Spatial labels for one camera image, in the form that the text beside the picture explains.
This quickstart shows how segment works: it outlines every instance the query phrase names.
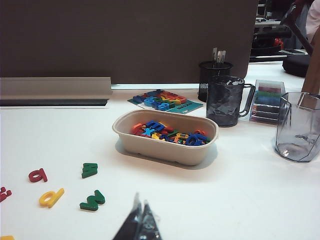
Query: clear plastic pitcher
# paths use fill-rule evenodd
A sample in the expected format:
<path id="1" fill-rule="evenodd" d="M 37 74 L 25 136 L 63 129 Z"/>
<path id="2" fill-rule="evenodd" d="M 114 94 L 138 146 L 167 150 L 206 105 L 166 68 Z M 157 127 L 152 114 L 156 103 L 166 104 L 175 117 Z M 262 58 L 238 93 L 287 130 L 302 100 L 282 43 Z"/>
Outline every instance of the clear plastic pitcher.
<path id="1" fill-rule="evenodd" d="M 280 99 L 275 150 L 294 162 L 310 162 L 320 150 L 320 95 L 287 92 Z"/>

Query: desk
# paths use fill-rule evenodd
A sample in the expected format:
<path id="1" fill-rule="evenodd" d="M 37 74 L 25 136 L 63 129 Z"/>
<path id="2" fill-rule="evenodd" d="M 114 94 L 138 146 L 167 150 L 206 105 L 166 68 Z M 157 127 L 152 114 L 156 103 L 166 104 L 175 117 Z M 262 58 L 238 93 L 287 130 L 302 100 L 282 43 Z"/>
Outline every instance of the desk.
<path id="1" fill-rule="evenodd" d="M 300 91 L 303 78 L 281 62 L 251 63 L 245 78 L 285 82 Z M 129 214 L 136 192 L 158 216 L 164 240 L 314 240 L 320 236 L 320 158 L 294 163 L 274 151 L 276 127 L 249 116 L 219 138 L 197 166 L 125 153 L 113 122 L 139 109 L 127 99 L 144 90 L 113 90 L 104 109 L 2 109 L 1 236 L 15 240 L 110 240 Z M 175 89 L 198 102 L 197 87 Z M 189 115 L 205 117 L 205 106 Z M 81 178 L 83 163 L 98 173 Z M 47 182 L 28 174 L 43 168 Z M 39 205 L 48 191 L 64 188 L 52 208 Z M 99 190 L 96 212 L 79 204 Z"/>

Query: oval container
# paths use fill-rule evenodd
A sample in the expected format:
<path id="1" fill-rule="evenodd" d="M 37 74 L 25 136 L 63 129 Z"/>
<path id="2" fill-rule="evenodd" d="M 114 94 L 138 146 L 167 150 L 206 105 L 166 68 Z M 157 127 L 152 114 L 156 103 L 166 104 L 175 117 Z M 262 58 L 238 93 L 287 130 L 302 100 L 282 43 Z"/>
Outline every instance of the oval container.
<path id="1" fill-rule="evenodd" d="M 180 133 L 204 131 L 210 142 L 201 146 L 187 146 L 131 134 L 134 125 L 145 124 L 151 120 L 160 122 Z M 130 153 L 188 166 L 197 165 L 205 159 L 219 131 L 218 125 L 208 118 L 147 109 L 134 110 L 122 115 L 113 123 L 112 129 L 119 135 L 124 149 Z"/>

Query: black mesh pencil holder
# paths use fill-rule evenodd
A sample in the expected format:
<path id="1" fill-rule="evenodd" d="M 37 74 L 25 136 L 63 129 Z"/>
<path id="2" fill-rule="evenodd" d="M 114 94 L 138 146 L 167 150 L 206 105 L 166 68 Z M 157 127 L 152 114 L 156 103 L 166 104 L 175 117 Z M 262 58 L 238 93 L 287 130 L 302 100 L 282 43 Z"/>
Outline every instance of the black mesh pencil holder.
<path id="1" fill-rule="evenodd" d="M 202 102 L 207 102 L 208 82 L 216 75 L 230 75 L 230 69 L 233 65 L 229 62 L 219 63 L 212 66 L 212 61 L 203 61 L 199 64 L 200 80 L 198 99 Z"/>

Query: yellow letter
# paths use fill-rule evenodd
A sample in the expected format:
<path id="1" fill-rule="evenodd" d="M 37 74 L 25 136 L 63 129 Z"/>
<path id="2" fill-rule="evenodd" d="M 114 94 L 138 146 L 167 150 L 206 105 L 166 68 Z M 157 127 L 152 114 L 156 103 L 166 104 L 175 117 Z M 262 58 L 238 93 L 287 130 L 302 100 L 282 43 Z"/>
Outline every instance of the yellow letter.
<path id="1" fill-rule="evenodd" d="M 48 191 L 40 197 L 39 203 L 43 207 L 47 206 L 48 208 L 52 208 L 64 193 L 65 190 L 63 188 L 60 188 L 57 193 L 55 193 L 54 191 Z"/>
<path id="2" fill-rule="evenodd" d="M 13 236 L 2 236 L 0 240 L 15 240 Z"/>

